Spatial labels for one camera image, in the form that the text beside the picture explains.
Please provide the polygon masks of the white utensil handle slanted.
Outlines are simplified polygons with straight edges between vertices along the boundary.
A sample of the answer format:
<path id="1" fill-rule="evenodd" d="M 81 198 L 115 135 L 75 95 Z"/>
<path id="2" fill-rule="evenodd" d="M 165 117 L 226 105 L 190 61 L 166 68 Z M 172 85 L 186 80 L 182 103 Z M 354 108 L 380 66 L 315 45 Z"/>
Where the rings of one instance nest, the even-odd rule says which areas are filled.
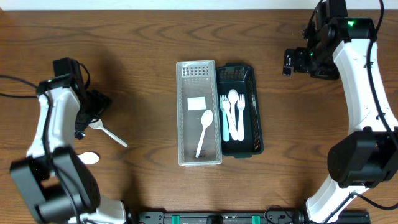
<path id="1" fill-rule="evenodd" d="M 120 145 L 122 145 L 123 147 L 127 147 L 126 142 L 124 142 L 122 139 L 117 137 L 117 135 L 113 134 L 111 131 L 109 131 L 108 129 L 105 128 L 101 119 L 93 120 L 89 124 L 89 127 L 91 127 L 92 129 L 101 130 L 101 131 L 105 132 L 108 136 L 110 136 L 113 140 L 118 142 Z"/>

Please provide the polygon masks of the white utensil tip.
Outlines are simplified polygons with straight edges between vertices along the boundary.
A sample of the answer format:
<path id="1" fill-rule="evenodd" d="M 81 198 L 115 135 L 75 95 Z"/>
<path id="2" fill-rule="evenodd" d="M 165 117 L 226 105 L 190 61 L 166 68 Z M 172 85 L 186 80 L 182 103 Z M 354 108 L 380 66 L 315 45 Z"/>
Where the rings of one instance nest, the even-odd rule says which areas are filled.
<path id="1" fill-rule="evenodd" d="M 79 154 L 78 158 L 86 165 L 96 164 L 100 160 L 100 156 L 95 152 L 84 152 Z"/>

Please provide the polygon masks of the white plastic fork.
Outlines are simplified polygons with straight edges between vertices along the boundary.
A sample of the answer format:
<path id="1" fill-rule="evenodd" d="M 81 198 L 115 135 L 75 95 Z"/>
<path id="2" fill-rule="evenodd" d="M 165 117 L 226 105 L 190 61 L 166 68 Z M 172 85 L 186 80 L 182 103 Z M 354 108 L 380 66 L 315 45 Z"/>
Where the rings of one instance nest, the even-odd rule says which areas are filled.
<path id="1" fill-rule="evenodd" d="M 244 115 L 243 115 L 243 111 L 245 109 L 244 94 L 239 94 L 238 95 L 237 108 L 239 110 L 239 118 L 238 118 L 238 126 L 237 126 L 238 141 L 243 141 L 244 140 Z"/>

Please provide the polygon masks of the white plastic spoon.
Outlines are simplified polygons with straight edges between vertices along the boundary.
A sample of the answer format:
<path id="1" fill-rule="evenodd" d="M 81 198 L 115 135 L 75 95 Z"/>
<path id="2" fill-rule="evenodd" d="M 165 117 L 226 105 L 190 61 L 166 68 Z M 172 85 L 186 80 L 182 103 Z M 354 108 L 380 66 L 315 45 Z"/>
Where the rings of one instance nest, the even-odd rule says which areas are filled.
<path id="1" fill-rule="evenodd" d="M 231 117 L 233 119 L 234 124 L 236 124 L 235 107 L 236 107 L 236 103 L 238 101 L 238 92 L 235 89 L 231 89 L 229 91 L 228 100 L 231 104 L 231 109 L 230 109 Z"/>

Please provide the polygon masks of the pale green plastic fork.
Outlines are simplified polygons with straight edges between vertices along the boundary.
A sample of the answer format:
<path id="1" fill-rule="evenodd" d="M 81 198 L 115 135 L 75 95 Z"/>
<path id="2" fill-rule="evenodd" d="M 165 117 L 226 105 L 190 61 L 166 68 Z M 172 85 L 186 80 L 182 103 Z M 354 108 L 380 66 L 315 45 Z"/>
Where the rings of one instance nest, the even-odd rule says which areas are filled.
<path id="1" fill-rule="evenodd" d="M 229 126 L 228 126 L 228 119 L 226 115 L 226 111 L 223 107 L 223 96 L 220 96 L 220 110 L 222 113 L 222 138 L 224 142 L 228 142 L 230 140 L 229 136 Z"/>

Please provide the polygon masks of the white utensil handle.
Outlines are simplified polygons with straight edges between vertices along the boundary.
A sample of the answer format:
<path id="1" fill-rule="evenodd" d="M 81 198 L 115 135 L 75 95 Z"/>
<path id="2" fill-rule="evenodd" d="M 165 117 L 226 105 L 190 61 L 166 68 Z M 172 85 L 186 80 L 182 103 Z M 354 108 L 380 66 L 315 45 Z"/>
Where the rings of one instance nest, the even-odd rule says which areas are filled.
<path id="1" fill-rule="evenodd" d="M 206 129 L 207 129 L 207 127 L 209 127 L 212 124 L 212 122 L 213 122 L 213 112 L 212 112 L 212 110 L 206 110 L 201 117 L 201 125 L 202 125 L 203 129 L 201 132 L 200 140 L 198 142 L 197 151 L 195 154 L 196 158 L 199 158 L 199 155 L 200 155 L 200 152 L 202 149 L 202 145 L 203 145 L 203 140 L 205 137 Z"/>

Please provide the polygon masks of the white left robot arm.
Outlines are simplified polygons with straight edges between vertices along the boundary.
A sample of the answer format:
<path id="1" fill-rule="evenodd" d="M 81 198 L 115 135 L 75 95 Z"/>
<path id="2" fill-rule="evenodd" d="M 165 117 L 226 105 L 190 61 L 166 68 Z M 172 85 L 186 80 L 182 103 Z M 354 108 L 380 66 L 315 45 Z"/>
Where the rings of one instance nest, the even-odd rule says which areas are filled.
<path id="1" fill-rule="evenodd" d="M 80 101 L 71 88 L 39 96 L 40 116 L 25 159 L 10 175 L 37 223 L 127 223 L 124 204 L 100 194 L 73 149 Z"/>

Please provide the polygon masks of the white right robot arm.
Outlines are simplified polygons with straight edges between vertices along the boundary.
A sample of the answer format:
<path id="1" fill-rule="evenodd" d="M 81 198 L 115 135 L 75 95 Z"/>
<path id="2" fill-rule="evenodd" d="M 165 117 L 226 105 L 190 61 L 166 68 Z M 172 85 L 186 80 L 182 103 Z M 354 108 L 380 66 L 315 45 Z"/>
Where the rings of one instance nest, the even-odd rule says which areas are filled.
<path id="1" fill-rule="evenodd" d="M 311 222 L 330 223 L 397 172 L 397 119 L 382 84 L 371 19 L 317 19 L 303 35 L 306 47 L 285 51 L 284 75 L 341 80 L 348 109 L 348 135 L 330 149 L 328 177 L 305 204 Z"/>

